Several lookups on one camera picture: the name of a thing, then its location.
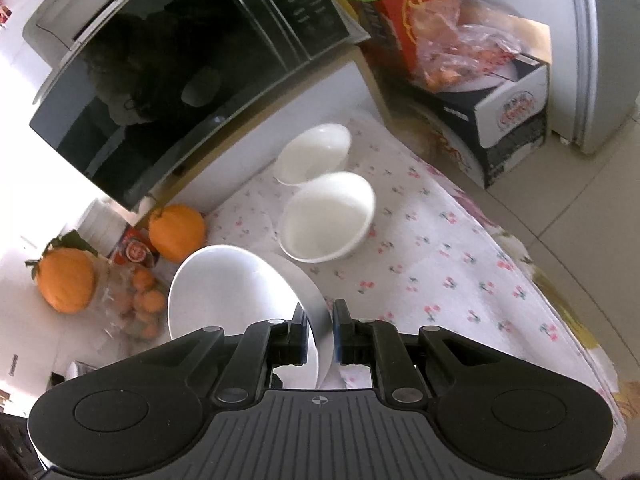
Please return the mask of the red gift box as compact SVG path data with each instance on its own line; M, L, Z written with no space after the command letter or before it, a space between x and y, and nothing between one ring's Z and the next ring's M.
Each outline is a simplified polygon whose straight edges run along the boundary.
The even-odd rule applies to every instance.
M371 35L368 55L391 72L407 77L416 69L416 36L410 14L430 0L358 2L361 24Z

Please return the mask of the white refrigerator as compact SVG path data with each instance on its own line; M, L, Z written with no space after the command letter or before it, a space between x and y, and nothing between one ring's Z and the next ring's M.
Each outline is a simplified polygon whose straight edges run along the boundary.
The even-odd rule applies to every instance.
M550 124L591 155L639 94L639 0L483 0L550 28Z

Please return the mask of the black microwave oven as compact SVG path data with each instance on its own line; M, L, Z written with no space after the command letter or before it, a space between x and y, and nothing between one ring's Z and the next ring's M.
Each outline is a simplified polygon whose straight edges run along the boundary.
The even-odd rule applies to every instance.
M138 206L229 120L348 39L333 0L43 0L30 128Z

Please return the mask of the cherry print tablecloth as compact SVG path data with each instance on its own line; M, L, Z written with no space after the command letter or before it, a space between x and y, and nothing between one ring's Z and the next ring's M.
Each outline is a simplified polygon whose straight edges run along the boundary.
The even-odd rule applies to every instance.
M608 402L611 442L622 445L627 417L613 364L547 289L524 245L371 115L352 113L345 125L349 169L370 182L376 209L351 255L304 265L326 299L403 333L437 324L577 379Z

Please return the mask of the large orange on table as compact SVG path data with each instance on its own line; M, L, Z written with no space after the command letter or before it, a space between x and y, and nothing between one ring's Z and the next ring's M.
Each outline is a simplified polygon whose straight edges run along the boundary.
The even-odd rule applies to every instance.
M195 209L181 204L152 211L149 237L157 252L172 263L183 263L206 241L206 224Z

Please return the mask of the black white cardboard box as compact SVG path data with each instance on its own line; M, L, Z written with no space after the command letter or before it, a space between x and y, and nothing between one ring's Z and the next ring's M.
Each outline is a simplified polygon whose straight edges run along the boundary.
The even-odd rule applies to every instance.
M550 28L511 16L523 51L477 80L433 94L412 84L409 105L434 129L452 162L480 188L488 188L546 140Z

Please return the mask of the plastic bag of oranges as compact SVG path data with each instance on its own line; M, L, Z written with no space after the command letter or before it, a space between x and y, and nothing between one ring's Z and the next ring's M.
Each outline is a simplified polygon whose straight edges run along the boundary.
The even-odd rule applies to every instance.
M430 0L409 13L414 80L432 93L492 73L523 51L510 16L480 0Z

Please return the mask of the large orange on jar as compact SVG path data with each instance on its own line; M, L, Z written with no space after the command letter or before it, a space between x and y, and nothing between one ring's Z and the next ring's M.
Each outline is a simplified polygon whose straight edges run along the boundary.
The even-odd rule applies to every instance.
M70 231L52 238L37 259L26 268L44 301L56 312L75 314L86 310L96 291L98 253Z

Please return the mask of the wooden framed white stand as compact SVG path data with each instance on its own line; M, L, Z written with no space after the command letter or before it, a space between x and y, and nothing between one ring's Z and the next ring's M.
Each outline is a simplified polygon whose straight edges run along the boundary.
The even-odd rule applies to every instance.
M314 60L232 119L186 160L180 177L152 189L126 214L144 226L157 206L186 204L209 214L259 174L299 133L362 110L386 126L390 111L361 50L341 46Z

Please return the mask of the white bowl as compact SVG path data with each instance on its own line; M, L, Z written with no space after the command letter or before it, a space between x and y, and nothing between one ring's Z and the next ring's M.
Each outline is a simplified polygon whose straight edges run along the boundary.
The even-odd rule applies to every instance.
M204 247L178 267L168 292L168 333L172 339L205 326L228 335L260 321L307 315L307 362L276 368L287 389L315 389L330 372L334 340L329 308L311 278L273 252L250 252L231 245Z
M358 174L340 171L308 183L284 206L278 223L285 255L302 263L324 263L351 254L367 237L376 196Z
M346 168L352 134L339 124L322 124L285 145L273 165L273 177L284 185L303 185Z

